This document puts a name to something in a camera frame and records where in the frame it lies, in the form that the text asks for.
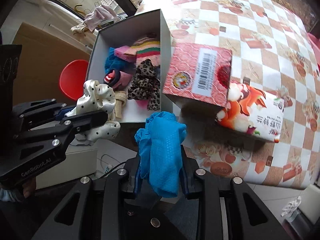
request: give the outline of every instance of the black cord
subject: black cord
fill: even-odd
[[[111,172],[113,172],[116,168],[118,168],[119,166],[121,166],[122,164],[125,164],[127,161],[125,161],[125,162],[123,162],[123,163],[120,163],[120,164],[118,164],[117,166],[114,166],[110,171],[108,171],[106,174],[103,174],[101,177],[100,177],[100,179],[101,178],[103,178],[103,177],[105,177],[105,176],[107,176],[108,174],[110,174]]]

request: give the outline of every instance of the red plastic stool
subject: red plastic stool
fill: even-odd
[[[89,63],[84,59],[70,62],[62,70],[59,87],[68,98],[77,101],[83,95],[83,84]]]

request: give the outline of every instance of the round logo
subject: round logo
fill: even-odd
[[[179,89],[186,88],[190,83],[190,76],[185,72],[179,72],[173,77],[173,84]]]

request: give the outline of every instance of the leopard print fabric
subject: leopard print fabric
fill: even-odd
[[[155,67],[150,59],[136,67],[128,89],[128,99],[149,100],[148,110],[160,110],[160,81],[156,78]]]

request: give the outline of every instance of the colorful striped cloth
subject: colorful striped cloth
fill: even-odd
[[[160,42],[144,36],[137,40],[124,54],[136,55],[136,65],[150,59],[153,66],[160,65]]]

